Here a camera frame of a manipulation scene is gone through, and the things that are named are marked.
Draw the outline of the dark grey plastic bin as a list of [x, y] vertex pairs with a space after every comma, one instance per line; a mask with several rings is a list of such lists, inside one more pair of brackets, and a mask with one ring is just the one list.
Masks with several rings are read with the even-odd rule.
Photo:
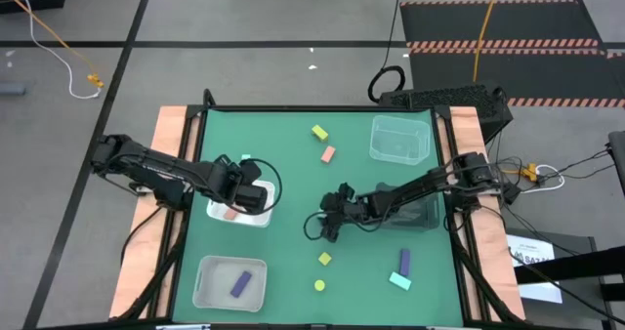
[[370, 203], [384, 217], [382, 228], [425, 231], [439, 225], [439, 194], [423, 184], [379, 183]]

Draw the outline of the clear plastic bin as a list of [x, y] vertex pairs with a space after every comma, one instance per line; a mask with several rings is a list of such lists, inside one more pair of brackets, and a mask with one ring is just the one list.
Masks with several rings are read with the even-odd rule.
[[372, 121], [369, 155], [379, 161], [415, 166], [430, 155], [431, 134], [424, 121], [377, 115]]

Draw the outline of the black table frame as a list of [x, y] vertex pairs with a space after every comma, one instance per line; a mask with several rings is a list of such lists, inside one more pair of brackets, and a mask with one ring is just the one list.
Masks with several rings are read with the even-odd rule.
[[[200, 134], [200, 131], [204, 129], [204, 126], [200, 123], [200, 117], [203, 114], [203, 107], [201, 105], [186, 105], [186, 107], [187, 107], [187, 115], [197, 118], [199, 120], [199, 128], [198, 128], [197, 135], [195, 137], [196, 144], [195, 144], [195, 150], [193, 154], [195, 155], [196, 153], [201, 151], [200, 146], [202, 144], [202, 135]], [[445, 115], [449, 117], [448, 119], [445, 119], [444, 115], [439, 114], [436, 116], [436, 122], [438, 123], [438, 120], [442, 118], [444, 120], [444, 123], [446, 125], [449, 125], [451, 108], [452, 107], [447, 107], [444, 109]], [[379, 109], [380, 108], [378, 106], [349, 107], [346, 105], [336, 105], [336, 106], [327, 106], [327, 107], [323, 107], [323, 106], [319, 107], [319, 106], [312, 106], [312, 105], [276, 105], [276, 106], [224, 105], [222, 107], [223, 111], [232, 110], [236, 112], [244, 112], [244, 111], [251, 112], [251, 111], [256, 110], [260, 112], [279, 112], [279, 113], [315, 112], [315, 113], [323, 113], [323, 114], [336, 113], [336, 112], [363, 113], [365, 111], [367, 112], [378, 111]], [[451, 145], [450, 145], [450, 151], [451, 151], [451, 148], [453, 146], [456, 147], [456, 145], [453, 143], [454, 142], [453, 130], [448, 128], [446, 130], [446, 135], [451, 142]], [[472, 258], [474, 259], [474, 263], [479, 267], [479, 261], [473, 256]], [[463, 289], [466, 290], [468, 293], [469, 319], [474, 320], [474, 321], [478, 321], [478, 320], [491, 321], [496, 325], [501, 324], [503, 321], [495, 313], [495, 311], [493, 310], [493, 308], [491, 307], [489, 303], [486, 303], [482, 306], [479, 304], [479, 301], [484, 301], [485, 297], [483, 296], [482, 292], [478, 289], [476, 283], [474, 282], [473, 278], [470, 276], [469, 272], [465, 268], [461, 268], [461, 275], [465, 278], [467, 282], [467, 284], [463, 287]]]

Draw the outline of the large mint green block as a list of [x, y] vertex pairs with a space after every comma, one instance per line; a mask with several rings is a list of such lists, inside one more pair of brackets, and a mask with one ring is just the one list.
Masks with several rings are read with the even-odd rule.
[[408, 291], [411, 287], [411, 281], [408, 278], [394, 271], [391, 273], [389, 281], [404, 291]]

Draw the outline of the light grey plastic bin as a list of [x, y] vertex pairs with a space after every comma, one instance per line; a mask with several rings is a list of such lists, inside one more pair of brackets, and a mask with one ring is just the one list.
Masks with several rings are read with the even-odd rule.
[[[245, 270], [252, 278], [239, 298], [229, 292]], [[192, 303], [198, 309], [258, 312], [263, 304], [268, 276], [267, 264], [259, 259], [206, 256], [199, 264]]]

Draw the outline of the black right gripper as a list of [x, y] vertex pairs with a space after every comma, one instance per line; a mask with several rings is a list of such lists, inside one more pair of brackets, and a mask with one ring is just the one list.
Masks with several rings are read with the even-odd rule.
[[336, 242], [342, 224], [370, 225], [376, 221], [376, 210], [371, 207], [371, 194], [347, 196], [338, 192], [323, 195], [320, 209], [326, 213], [337, 213], [338, 222], [324, 220], [322, 237], [329, 242]]

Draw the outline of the black hazard-striped floor mat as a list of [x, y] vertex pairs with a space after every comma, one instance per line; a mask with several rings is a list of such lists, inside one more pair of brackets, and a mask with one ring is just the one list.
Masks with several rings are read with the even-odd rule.
[[408, 46], [449, 49], [588, 49], [598, 32], [574, 0], [408, 1], [400, 4]]
[[512, 106], [625, 108], [625, 70], [597, 50], [415, 49], [414, 88], [500, 86]]

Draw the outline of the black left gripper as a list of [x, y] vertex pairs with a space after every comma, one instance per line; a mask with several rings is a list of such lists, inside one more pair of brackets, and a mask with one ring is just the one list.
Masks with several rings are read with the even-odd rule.
[[236, 163], [220, 155], [214, 162], [213, 174], [213, 193], [221, 202], [237, 206], [247, 214], [263, 212], [268, 191], [254, 184], [262, 171], [251, 159]]

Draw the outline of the white plastic bin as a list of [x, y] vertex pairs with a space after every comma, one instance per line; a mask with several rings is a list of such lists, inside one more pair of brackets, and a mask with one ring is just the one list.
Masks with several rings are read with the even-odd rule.
[[261, 215], [251, 216], [238, 212], [238, 216], [233, 221], [228, 221], [223, 218], [223, 215], [226, 210], [230, 208], [226, 204], [215, 203], [212, 200], [208, 200], [206, 207], [206, 213], [208, 217], [226, 223], [234, 223], [250, 227], [267, 227], [271, 222], [271, 205], [274, 203], [275, 187], [271, 182], [260, 180], [255, 181], [254, 185], [261, 186], [265, 188], [268, 192], [268, 197], [265, 205], [265, 213]]

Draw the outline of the black chair edge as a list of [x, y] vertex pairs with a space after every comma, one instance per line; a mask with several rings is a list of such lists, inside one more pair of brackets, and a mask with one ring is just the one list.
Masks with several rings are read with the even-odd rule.
[[614, 162], [619, 182], [625, 195], [625, 131], [609, 133], [606, 149]]

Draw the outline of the black perforated computer case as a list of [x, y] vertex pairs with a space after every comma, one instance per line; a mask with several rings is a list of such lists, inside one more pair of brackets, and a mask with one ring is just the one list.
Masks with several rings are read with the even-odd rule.
[[378, 105], [405, 109], [473, 107], [478, 115], [482, 137], [488, 143], [513, 120], [508, 100], [501, 86], [487, 82], [431, 90], [387, 92], [380, 96]]

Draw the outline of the dark grey side table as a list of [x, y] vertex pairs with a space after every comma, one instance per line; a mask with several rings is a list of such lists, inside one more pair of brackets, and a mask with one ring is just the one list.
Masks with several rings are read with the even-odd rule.
[[598, 250], [592, 237], [509, 228], [525, 318], [558, 328], [625, 330], [625, 246]]

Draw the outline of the wooden side board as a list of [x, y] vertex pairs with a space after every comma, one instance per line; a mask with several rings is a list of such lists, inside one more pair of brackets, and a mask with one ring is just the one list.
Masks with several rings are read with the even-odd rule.
[[[477, 111], [473, 107], [455, 106], [450, 109], [450, 124], [440, 118], [443, 158], [452, 157], [451, 142], [446, 135], [448, 128], [453, 130], [454, 144], [460, 153], [486, 153]], [[517, 317], [524, 319], [512, 257], [509, 254], [507, 234], [501, 217], [498, 198], [491, 194], [479, 197], [481, 207], [471, 214], [469, 221], [459, 232], [463, 245], [479, 261], [481, 274], [494, 289], [497, 296]]]
[[[199, 120], [187, 115], [185, 105], [160, 108], [150, 147], [170, 155], [193, 158]], [[109, 316], [120, 316], [140, 296], [157, 268], [162, 265], [181, 230], [182, 212], [159, 209], [155, 198], [138, 198], [131, 230], [135, 233], [124, 249]]]

